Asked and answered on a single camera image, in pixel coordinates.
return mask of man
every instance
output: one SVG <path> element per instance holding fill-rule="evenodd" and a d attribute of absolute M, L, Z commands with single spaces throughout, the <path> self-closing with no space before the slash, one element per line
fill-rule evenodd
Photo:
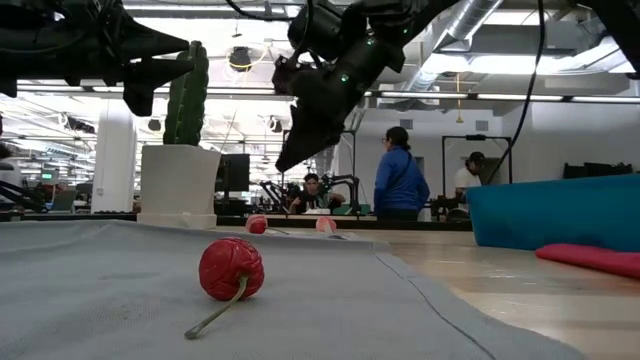
<path fill-rule="evenodd" d="M 289 212 L 292 214 L 302 214 L 310 209 L 329 209 L 345 201 L 344 196 L 340 194 L 320 193 L 320 178 L 316 174 L 307 174 L 304 177 L 304 187 L 302 194 L 291 202 Z"/>
<path fill-rule="evenodd" d="M 466 204 L 468 188 L 482 186 L 480 173 L 484 169 L 484 159 L 483 153 L 475 151 L 469 155 L 469 159 L 464 163 L 465 166 L 456 173 L 456 198 L 460 203 Z"/>

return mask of woman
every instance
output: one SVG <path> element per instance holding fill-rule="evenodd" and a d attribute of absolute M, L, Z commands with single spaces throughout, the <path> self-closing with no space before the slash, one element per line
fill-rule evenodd
<path fill-rule="evenodd" d="M 382 140 L 387 151 L 380 160 L 374 192 L 378 220 L 417 221 L 429 198 L 429 186 L 409 152 L 409 134 L 399 126 Z"/>

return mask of black cable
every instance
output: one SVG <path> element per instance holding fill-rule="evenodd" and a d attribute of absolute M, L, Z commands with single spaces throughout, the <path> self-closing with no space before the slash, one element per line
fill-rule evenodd
<path fill-rule="evenodd" d="M 233 10 L 235 10 L 238 14 L 249 18 L 249 19 L 253 19 L 253 20 L 262 20 L 262 21 L 292 21 L 295 18 L 290 18 L 287 16 L 260 16 L 260 15 L 253 15 L 250 14 L 244 10 L 242 10 L 238 5 L 236 5 L 235 2 L 233 2 L 233 0 L 225 0 L 225 2 L 227 3 L 227 5 L 231 6 L 231 8 Z"/>
<path fill-rule="evenodd" d="M 544 22 L 544 4 L 543 0 L 538 0 L 538 18 L 540 19 L 540 43 L 538 44 L 538 52 L 536 53 L 536 61 L 533 69 L 533 74 L 531 74 L 531 79 L 529 80 L 529 88 L 527 89 L 527 97 L 524 100 L 524 104 L 522 106 L 522 115 L 520 116 L 520 122 L 518 123 L 518 128 L 516 129 L 516 133 L 513 135 L 513 140 L 505 150 L 504 154 L 500 158 L 500 161 L 496 165 L 496 167 L 491 172 L 489 176 L 488 184 L 491 184 L 493 178 L 496 176 L 496 173 L 500 170 L 502 163 L 507 158 L 507 156 L 511 156 L 511 149 L 513 149 L 516 141 L 520 137 L 520 132 L 522 131 L 522 126 L 524 125 L 524 121 L 527 117 L 527 110 L 529 109 L 529 103 L 531 102 L 531 93 L 533 93 L 533 87 L 536 83 L 536 77 L 538 76 L 538 64 L 540 63 L 540 59 L 542 58 L 542 50 L 544 49 L 544 43 L 547 39 L 547 30 Z"/>

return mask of stem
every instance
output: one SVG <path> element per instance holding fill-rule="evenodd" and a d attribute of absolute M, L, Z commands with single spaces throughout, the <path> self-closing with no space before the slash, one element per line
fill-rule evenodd
<path fill-rule="evenodd" d="M 236 292 L 236 294 L 233 296 L 233 298 L 229 300 L 218 311 L 211 314 L 208 318 L 202 320 L 202 322 L 200 322 L 198 325 L 189 329 L 189 331 L 184 333 L 184 337 L 186 337 L 189 340 L 195 339 L 200 333 L 200 331 L 202 331 L 202 329 L 204 329 L 207 325 L 209 325 L 213 320 L 217 319 L 218 316 L 222 315 L 225 311 L 229 310 L 236 302 L 238 302 L 242 294 L 244 294 L 244 291 L 247 290 L 248 281 L 249 281 L 249 276 L 247 275 L 240 276 L 238 278 L 238 283 L 240 284 L 240 288 L 238 289 L 238 292 Z"/>

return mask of blue jacket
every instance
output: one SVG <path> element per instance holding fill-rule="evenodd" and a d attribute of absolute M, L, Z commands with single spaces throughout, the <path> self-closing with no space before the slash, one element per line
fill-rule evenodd
<path fill-rule="evenodd" d="M 411 161 L 409 168 L 395 185 L 389 184 Z M 407 156 L 407 152 L 400 147 L 394 147 L 380 159 L 376 186 L 373 196 L 374 210 L 379 213 L 382 209 L 422 210 L 429 198 L 429 186 L 422 175 L 416 160 Z"/>

